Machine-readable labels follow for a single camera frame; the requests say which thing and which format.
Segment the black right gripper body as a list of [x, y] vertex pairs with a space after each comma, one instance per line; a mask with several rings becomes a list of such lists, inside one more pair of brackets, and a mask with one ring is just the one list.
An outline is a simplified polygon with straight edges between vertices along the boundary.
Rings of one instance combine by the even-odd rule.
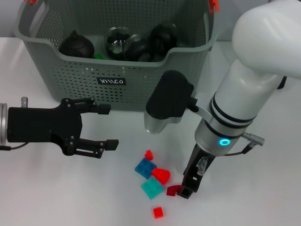
[[[198, 163], [202, 158], [205, 159], [207, 163], [201, 176], [198, 174]], [[206, 170], [209, 168], [214, 159], [214, 155], [205, 152], [202, 148], [195, 144], [187, 167], [183, 173], [183, 183], [192, 183], [193, 181], [200, 183], [202, 177], [205, 175]]]

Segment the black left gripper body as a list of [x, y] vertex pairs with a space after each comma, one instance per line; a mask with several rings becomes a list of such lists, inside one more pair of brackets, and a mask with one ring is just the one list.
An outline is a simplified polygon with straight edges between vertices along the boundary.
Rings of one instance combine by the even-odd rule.
[[54, 143], [63, 154], [75, 154], [82, 130], [81, 115], [71, 99], [55, 108], [8, 109], [7, 140], [10, 143]]

